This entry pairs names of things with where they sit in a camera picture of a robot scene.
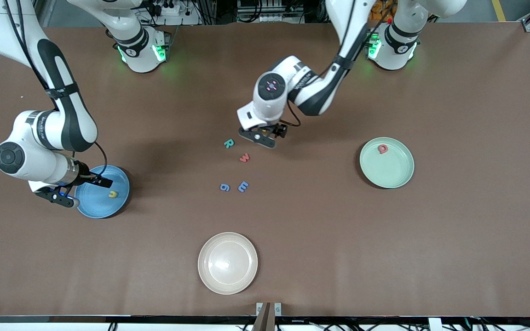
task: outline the wires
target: wires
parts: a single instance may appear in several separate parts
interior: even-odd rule
[[[488,322],[489,324],[492,324],[494,327],[496,327],[496,329],[500,330],[500,331],[506,331],[505,329],[502,329],[502,327],[498,326],[497,324],[494,324],[494,323],[490,323]]]
[[[101,151],[101,153],[104,155],[104,167],[103,169],[101,169],[101,172],[99,174],[97,174],[97,176],[101,176],[101,174],[104,173],[105,171],[105,168],[108,167],[108,156],[105,155],[105,151],[103,148],[101,148],[101,146],[99,145],[99,143],[97,143],[97,141],[94,142],[94,144],[97,146],[97,148],[99,148],[99,150]]]
[[[175,32],[173,33],[173,36],[171,36],[171,42],[169,43],[169,47],[175,44],[175,37],[177,36],[177,31],[179,31],[179,27],[181,27],[181,25],[177,25],[177,27],[175,28]]]
[[[392,4],[390,5],[390,8],[387,9],[387,11],[383,14],[383,16],[381,17],[381,19],[379,20],[379,22],[376,24],[376,26],[374,27],[374,30],[372,30],[372,32],[370,32],[368,34],[368,37],[365,38],[365,41],[363,42],[363,44],[367,44],[369,39],[372,37],[372,35],[374,35],[374,33],[376,32],[377,28],[381,25],[381,23],[383,23],[383,20],[387,17],[387,15],[392,11],[392,8],[394,7],[395,4],[398,3],[398,0],[394,0],[392,2]]]
[[[347,32],[349,32],[349,27],[351,26],[351,19],[353,17],[353,11],[355,11],[355,0],[352,0],[352,2],[351,2],[351,12],[349,13],[349,21],[347,21],[347,28],[345,29],[345,33],[343,34],[343,38],[341,39],[342,42],[339,45],[339,50],[337,51],[337,54],[340,53],[340,50],[341,50],[341,48],[343,46],[343,42],[345,42],[345,38],[347,38]],[[318,75],[318,78],[321,78],[322,76],[326,75],[326,73],[328,72],[328,69],[330,69],[330,67],[332,65],[333,65],[333,63],[331,62],[328,65],[328,67],[326,67],[326,69],[322,70],[322,73],[320,73],[320,75]],[[311,79],[309,82],[304,84],[303,88],[305,88],[307,86],[310,86],[311,84],[313,84],[316,81],[317,81],[316,78]]]
[[[326,12],[326,4],[325,0],[322,0],[320,4],[318,4],[317,12],[316,12],[316,19],[318,20],[318,23],[328,23],[330,22],[328,18],[328,12]]]
[[[290,101],[287,100],[286,103],[288,103],[288,108],[290,109],[290,112],[292,112],[292,115],[294,115],[294,119],[296,119],[296,121],[298,121],[298,124],[293,124],[293,123],[290,123],[290,122],[287,122],[287,121],[284,121],[284,120],[279,120],[279,121],[282,122],[283,124],[287,124],[288,126],[295,126],[295,127],[300,126],[301,125],[301,121],[297,117],[296,113],[294,113],[294,109],[292,109],[292,106],[290,105]]]
[[[328,325],[328,326],[327,326],[324,330],[322,330],[322,331],[328,331],[328,330],[330,330],[330,328],[333,327],[333,326],[338,327],[338,328],[341,329],[342,331],[346,331],[345,329],[343,329],[342,326],[340,326],[340,325],[338,325],[338,324],[331,324],[331,325]]]
[[[210,15],[208,15],[208,17],[206,17],[206,15],[204,15],[204,12],[200,11],[200,9],[198,8],[198,6],[197,6],[195,1],[192,1],[192,4],[196,8],[197,16],[202,18],[202,20],[203,20],[202,24],[203,25],[211,25],[210,20],[208,18],[212,18],[212,17]]]
[[[185,5],[183,4],[183,1],[180,1],[179,4],[180,4],[181,6],[183,6],[183,7],[185,7],[185,9],[191,9],[191,6],[190,6],[190,0],[187,0],[187,6],[185,6]]]
[[[316,9],[312,9],[312,10],[309,11],[309,12],[302,11],[302,15],[300,16],[300,19],[299,19],[299,21],[298,21],[298,24],[301,23],[301,19],[304,19],[304,23],[305,23],[305,17],[304,17],[304,15],[309,15],[309,14],[313,13],[315,10],[316,10]]]
[[[30,57],[30,54],[28,52],[28,46],[26,44],[26,33],[25,33],[25,30],[24,30],[24,27],[23,27],[22,5],[20,3],[20,0],[16,0],[16,5],[17,5],[17,13],[18,13],[18,16],[19,16],[19,29],[22,32],[23,39],[20,38],[19,33],[17,33],[16,23],[13,20],[13,15],[11,13],[11,8],[9,8],[8,0],[4,0],[4,3],[6,4],[6,9],[7,9],[7,15],[8,15],[8,18],[9,18],[9,23],[11,24],[11,27],[13,29],[13,33],[15,33],[15,37],[17,39],[17,42],[19,43],[20,48],[23,51],[23,54],[25,55],[26,59],[28,60],[28,63],[30,64],[30,67],[32,68],[32,71],[34,71],[34,74],[38,78],[38,81],[40,82],[40,84],[42,85],[44,90],[48,90],[48,84],[46,83],[44,78],[42,78],[42,76],[40,76],[40,73],[38,73],[38,71],[36,70],[36,66],[34,65],[34,62],[32,61],[32,58]]]
[[[206,0],[198,0],[198,6],[200,6],[200,9],[202,11],[202,16],[205,16],[209,18],[208,24],[213,25],[215,23],[215,18],[210,15],[210,7]]]
[[[147,13],[149,13],[149,16],[151,17],[151,19],[153,20],[153,25],[151,25],[152,27],[158,27],[158,25],[156,24],[156,21],[154,20],[154,15],[153,13],[151,13],[151,10],[148,6],[144,6],[146,9],[147,9]]]
[[[433,14],[431,14],[431,16],[429,16],[429,18],[426,19],[426,21],[430,23],[437,23],[438,20],[439,20],[439,17]]]
[[[238,18],[238,21],[242,23],[252,23],[256,21],[257,18],[259,18],[259,16],[261,16],[261,11],[263,11],[263,0],[255,0],[255,13],[253,13],[253,16],[247,21],[243,21],[242,19],[239,19],[239,18]]]

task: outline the yellow tape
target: yellow tape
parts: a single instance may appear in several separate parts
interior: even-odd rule
[[[506,22],[507,18],[504,17],[504,12],[502,11],[500,0],[492,0],[492,6],[494,6],[494,11],[496,12],[496,18],[498,18],[498,21]]]

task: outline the floor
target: floor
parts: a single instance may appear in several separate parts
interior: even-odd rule
[[[67,0],[54,2],[52,12],[44,19],[50,27],[101,27],[101,23],[90,14],[69,4]],[[498,13],[494,4],[500,4]],[[516,21],[530,12],[530,0],[467,0],[465,7],[456,15],[441,22],[494,22]]]

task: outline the blue plate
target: blue plate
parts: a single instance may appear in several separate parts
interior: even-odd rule
[[[91,172],[99,174],[103,168],[100,165],[91,169]],[[110,188],[86,183],[75,190],[75,197],[80,202],[77,209],[89,218],[105,218],[116,214],[130,195],[130,181],[122,169],[108,165],[102,176],[114,181]],[[111,198],[111,191],[116,192],[117,196]]]

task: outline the green led light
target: green led light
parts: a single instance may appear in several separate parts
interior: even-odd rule
[[[159,62],[162,62],[164,61],[167,57],[165,55],[165,49],[162,47],[162,46],[155,46],[153,45],[153,51],[155,52],[155,55],[156,55],[156,59],[159,61]]]
[[[120,55],[122,56],[122,62],[126,63],[126,58],[124,57],[124,52],[120,49],[120,46],[118,46],[118,51],[120,52]]]
[[[375,59],[380,48],[381,48],[381,40],[378,40],[375,44],[373,44],[369,48],[368,57]]]

